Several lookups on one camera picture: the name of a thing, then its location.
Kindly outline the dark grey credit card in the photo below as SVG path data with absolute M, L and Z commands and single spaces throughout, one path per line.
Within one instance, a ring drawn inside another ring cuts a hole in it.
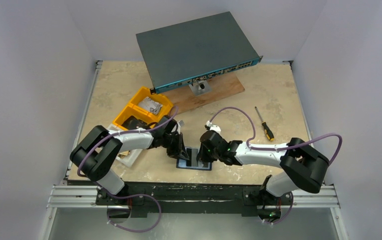
M 189 160 L 187 161 L 186 166 L 188 167 L 198 166 L 198 159 L 197 159 L 198 152 L 199 152 L 198 148 L 193 148 L 193 147 L 187 148 L 187 154 L 188 154 Z

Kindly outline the navy blue card holder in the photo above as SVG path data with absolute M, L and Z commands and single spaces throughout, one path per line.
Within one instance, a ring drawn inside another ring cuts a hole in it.
M 197 167 L 189 167 L 186 166 L 187 160 L 184 159 L 177 159 L 176 161 L 176 168 L 178 169 L 189 169 L 189 170 L 199 170 L 199 171 L 211 171 L 212 170 L 212 163 L 210 162 L 204 162 L 202 160 L 198 160 L 198 166 Z

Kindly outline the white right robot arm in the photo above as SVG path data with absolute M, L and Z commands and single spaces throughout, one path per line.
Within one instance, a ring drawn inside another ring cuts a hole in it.
M 265 165 L 281 168 L 280 174 L 270 176 L 260 189 L 265 203 L 272 203 L 287 192 L 301 189 L 308 193 L 320 192 L 329 159 L 300 138 L 274 145 L 248 146 L 239 140 L 226 141 L 219 133 L 208 130 L 201 138 L 201 159 L 221 161 L 231 165 Z

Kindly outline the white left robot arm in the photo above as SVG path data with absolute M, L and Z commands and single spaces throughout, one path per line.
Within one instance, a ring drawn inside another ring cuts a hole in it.
M 108 198 L 117 205 L 128 197 L 126 184 L 111 169 L 120 152 L 163 147 L 167 156 L 188 160 L 183 135 L 178 123 L 167 115 L 149 127 L 135 130 L 112 131 L 97 125 L 70 153 L 70 161 L 85 177 L 108 192 Z

